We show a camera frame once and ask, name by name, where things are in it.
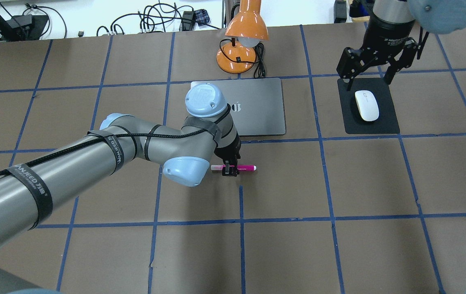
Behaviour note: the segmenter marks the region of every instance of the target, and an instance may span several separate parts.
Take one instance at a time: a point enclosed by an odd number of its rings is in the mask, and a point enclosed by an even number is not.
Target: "computer mouse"
[[[364,121],[375,121],[378,119],[380,115],[378,103],[371,91],[356,91],[355,98],[358,112],[360,112],[360,117],[362,117]]]

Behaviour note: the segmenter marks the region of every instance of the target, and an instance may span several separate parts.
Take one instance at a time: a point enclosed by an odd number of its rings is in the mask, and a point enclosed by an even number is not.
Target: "black mouse pad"
[[[364,121],[358,112],[355,92],[371,91],[378,103],[380,115],[375,121]],[[382,78],[356,78],[350,91],[342,79],[338,80],[341,113],[348,134],[399,134],[398,119],[389,86]]]

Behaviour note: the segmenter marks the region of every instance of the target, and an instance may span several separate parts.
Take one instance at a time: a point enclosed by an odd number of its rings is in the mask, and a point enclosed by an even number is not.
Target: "gray robot arm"
[[[200,184],[213,153],[231,164],[228,172],[234,171],[240,139],[220,90],[210,84],[196,86],[186,96],[186,107],[190,115],[181,130],[113,114],[101,131],[91,131],[54,153],[87,147],[8,169],[12,175],[0,177],[0,246],[134,158],[162,164],[164,176],[185,186]]]
[[[370,67],[389,64],[384,80],[391,84],[397,72],[412,65],[415,56],[420,59],[428,34],[423,38],[421,34],[418,43],[409,37],[416,20],[425,31],[438,34],[466,28],[463,0],[355,0],[350,15],[363,16],[363,10],[370,17],[363,45],[343,49],[336,67],[347,91],[354,78]]]

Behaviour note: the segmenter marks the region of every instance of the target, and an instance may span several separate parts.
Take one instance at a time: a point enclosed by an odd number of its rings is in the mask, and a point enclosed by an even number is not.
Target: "gray laptop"
[[[201,80],[191,87],[210,82],[231,105],[231,115],[240,136],[285,134],[282,82],[279,78],[249,80]]]

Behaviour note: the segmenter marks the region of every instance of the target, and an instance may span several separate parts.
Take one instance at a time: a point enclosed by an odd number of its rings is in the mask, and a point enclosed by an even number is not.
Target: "orange desk lamp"
[[[221,42],[216,54],[216,62],[223,71],[239,74],[251,69],[256,61],[253,47],[259,41],[269,39],[267,27],[260,16],[260,5],[261,0],[240,1],[239,13],[225,31],[225,35],[231,37],[231,42],[223,46]]]

